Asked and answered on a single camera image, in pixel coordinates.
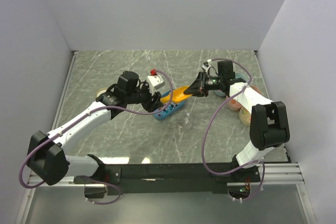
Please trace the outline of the yellow plastic scoop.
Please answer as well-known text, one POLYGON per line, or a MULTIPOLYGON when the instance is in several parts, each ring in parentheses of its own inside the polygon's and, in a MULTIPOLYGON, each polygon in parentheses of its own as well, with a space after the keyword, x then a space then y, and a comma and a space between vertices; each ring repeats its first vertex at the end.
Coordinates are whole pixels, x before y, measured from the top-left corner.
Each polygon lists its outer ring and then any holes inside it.
POLYGON ((168 102, 181 102, 184 101, 186 99, 188 99, 189 97, 191 97, 192 95, 190 94, 183 94, 183 92, 188 88, 188 86, 182 86, 180 88, 174 89, 172 92, 169 91, 167 95, 162 95, 160 101, 162 103, 168 103, 168 102))

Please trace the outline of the blue lollipop tray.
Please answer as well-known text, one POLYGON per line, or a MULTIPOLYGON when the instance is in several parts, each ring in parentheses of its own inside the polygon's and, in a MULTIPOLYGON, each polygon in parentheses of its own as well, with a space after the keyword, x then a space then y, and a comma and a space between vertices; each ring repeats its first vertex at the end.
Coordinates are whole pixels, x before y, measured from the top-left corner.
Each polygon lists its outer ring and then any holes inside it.
POLYGON ((179 109, 181 109, 184 106, 184 104, 185 104, 185 101, 181 101, 181 102, 172 101, 171 103, 169 103, 169 105, 167 106, 165 110, 154 114, 153 117, 157 120, 164 120, 168 118, 169 116, 171 116, 172 114, 174 114, 175 112, 177 112, 179 109))

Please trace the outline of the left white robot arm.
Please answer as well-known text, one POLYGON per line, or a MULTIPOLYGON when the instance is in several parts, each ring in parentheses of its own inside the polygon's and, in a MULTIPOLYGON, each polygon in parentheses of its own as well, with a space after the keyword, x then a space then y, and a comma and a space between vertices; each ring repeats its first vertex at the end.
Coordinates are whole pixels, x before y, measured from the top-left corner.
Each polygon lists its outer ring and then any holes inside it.
POLYGON ((108 182, 106 166, 92 154, 69 156, 68 152, 95 128, 114 119, 127 110, 129 104, 141 104, 147 114, 161 108, 161 94, 164 86, 161 75, 152 71, 141 82, 137 73, 125 71, 90 106, 66 124, 47 134, 34 133, 27 153, 27 166, 44 183, 51 186, 67 176, 86 176, 91 182, 108 182))

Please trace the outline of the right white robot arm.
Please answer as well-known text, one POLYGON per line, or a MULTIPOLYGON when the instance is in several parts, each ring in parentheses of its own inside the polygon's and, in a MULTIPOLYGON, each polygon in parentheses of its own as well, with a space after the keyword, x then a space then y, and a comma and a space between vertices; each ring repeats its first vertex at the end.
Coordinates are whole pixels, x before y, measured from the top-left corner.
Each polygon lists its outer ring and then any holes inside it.
POLYGON ((287 110, 283 102, 272 101, 255 91, 250 86, 252 77, 248 81, 237 78, 233 67, 236 64, 235 61, 216 58, 215 62, 217 63, 216 76, 210 76, 204 69, 183 93, 206 97, 209 91, 219 90, 227 97, 224 104, 235 100, 250 113, 250 140, 233 158, 236 165, 229 171, 216 172, 210 169, 205 160, 205 144, 203 143, 201 147, 202 162, 208 172, 218 176, 230 174, 232 179, 241 182, 249 175, 248 168, 261 163, 267 153, 289 141, 287 110))

